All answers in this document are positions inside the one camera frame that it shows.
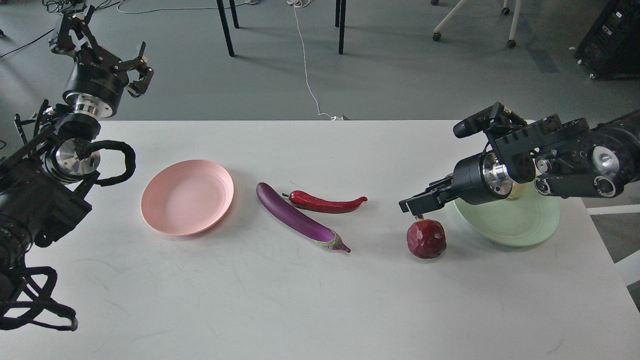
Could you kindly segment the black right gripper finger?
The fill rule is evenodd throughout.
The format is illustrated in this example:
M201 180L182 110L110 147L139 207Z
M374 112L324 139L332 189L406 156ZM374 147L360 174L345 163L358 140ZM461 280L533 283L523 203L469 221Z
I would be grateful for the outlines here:
M437 197L415 197L407 200L407 211L414 217L421 217L423 214L438 211L445 207L446 204L453 202L457 197L446 198L445 200Z
M398 202L398 205L404 214L410 213L408 212L408 200L412 198L439 198L442 201L445 199L455 198L456 194L453 191L453 180L452 178L441 178L441 180L437 180L429 183L429 186L426 189L414 196L403 199Z

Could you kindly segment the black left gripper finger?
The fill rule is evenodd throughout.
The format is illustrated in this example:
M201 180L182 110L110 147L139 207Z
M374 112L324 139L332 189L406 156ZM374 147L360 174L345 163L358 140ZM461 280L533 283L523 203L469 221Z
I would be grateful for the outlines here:
M145 57L146 45L146 42L142 41L138 47L137 57L126 61L120 60L112 66L112 73L120 76L126 91L133 98L139 98L147 92L154 76L154 69L149 66Z
M97 8L94 5L74 6L62 12L48 40L52 54L67 56L75 63L103 63L103 51L89 28Z

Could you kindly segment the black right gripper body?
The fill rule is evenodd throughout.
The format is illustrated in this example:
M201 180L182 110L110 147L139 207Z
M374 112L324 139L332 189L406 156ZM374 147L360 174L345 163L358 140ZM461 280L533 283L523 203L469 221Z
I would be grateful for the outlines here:
M514 189L506 166L493 152L476 153L458 161L451 175L448 199L481 205L507 198Z

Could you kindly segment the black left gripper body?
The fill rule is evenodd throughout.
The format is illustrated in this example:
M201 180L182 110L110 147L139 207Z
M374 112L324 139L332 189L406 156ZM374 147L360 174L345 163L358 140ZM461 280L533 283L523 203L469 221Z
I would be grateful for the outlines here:
M103 103L99 107L101 117L114 116L128 82L126 73L113 69L121 61L113 54L76 52L74 67L62 92L64 102L72 106L82 96L92 97Z

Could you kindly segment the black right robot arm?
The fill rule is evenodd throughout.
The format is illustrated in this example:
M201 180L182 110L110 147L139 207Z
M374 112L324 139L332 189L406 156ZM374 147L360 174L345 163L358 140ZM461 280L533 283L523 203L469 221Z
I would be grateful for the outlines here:
M515 183L532 183L543 196L610 199L639 180L638 111L590 128L584 118L563 123L557 114L528 123L497 102L452 131L458 139L484 133L487 144L425 191L401 200L404 213L420 217L455 199L494 202L507 198Z

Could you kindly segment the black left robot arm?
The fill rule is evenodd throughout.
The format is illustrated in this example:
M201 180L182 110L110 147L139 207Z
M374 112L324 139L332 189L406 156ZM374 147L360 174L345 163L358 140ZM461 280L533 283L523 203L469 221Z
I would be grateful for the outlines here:
M74 230L92 210L93 186L130 179L136 155L125 142L100 140L100 121L114 116L124 93L144 95L154 70L144 58L123 60L103 48L89 23L96 7L73 0L61 10L49 48L73 59L61 104L44 100L32 118L14 116L23 146L1 160L0 278L1 328L32 324L75 331L76 311L52 297L58 275L49 266L29 267L26 254L46 248ZM23 125L33 125L27 140Z

